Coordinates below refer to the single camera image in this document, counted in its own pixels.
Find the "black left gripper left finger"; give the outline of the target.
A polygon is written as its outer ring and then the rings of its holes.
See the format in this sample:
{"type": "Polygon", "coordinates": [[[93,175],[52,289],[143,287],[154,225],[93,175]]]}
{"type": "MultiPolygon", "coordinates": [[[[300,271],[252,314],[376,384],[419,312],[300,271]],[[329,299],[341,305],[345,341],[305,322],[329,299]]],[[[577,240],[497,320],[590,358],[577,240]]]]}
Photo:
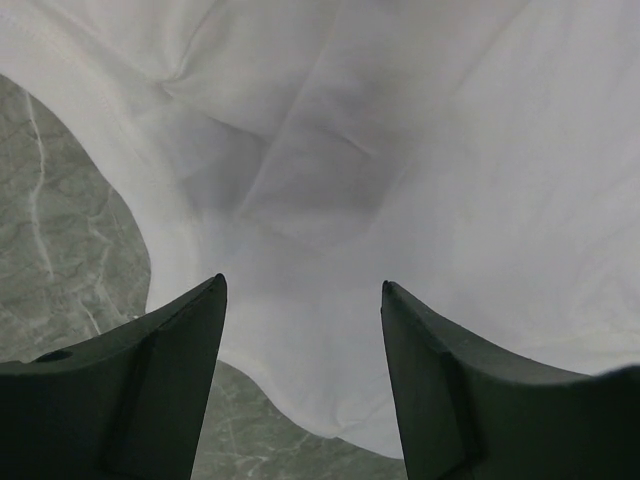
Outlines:
{"type": "Polygon", "coordinates": [[[189,478],[226,306],[217,275],[107,333],[3,363],[2,477],[189,478]]]}

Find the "white t shirt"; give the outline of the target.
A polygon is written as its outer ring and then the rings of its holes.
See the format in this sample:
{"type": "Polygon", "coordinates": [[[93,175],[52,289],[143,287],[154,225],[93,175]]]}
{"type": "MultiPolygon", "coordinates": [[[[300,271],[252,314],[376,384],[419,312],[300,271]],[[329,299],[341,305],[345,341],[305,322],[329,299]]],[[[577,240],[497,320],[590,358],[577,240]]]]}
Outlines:
{"type": "Polygon", "coordinates": [[[1,72],[125,200],[155,310],[216,273],[221,359],[400,458],[393,280],[515,353],[639,359],[635,1],[5,1],[1,72]]]}

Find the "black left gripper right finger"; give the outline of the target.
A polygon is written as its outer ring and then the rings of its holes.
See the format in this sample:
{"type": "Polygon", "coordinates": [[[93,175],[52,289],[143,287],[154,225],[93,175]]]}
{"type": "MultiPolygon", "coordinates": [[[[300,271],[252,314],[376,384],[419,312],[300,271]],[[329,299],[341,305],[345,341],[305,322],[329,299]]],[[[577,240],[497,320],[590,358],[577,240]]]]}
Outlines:
{"type": "Polygon", "coordinates": [[[381,321],[409,478],[638,477],[637,366],[588,376],[541,364],[394,282],[381,321]]]}

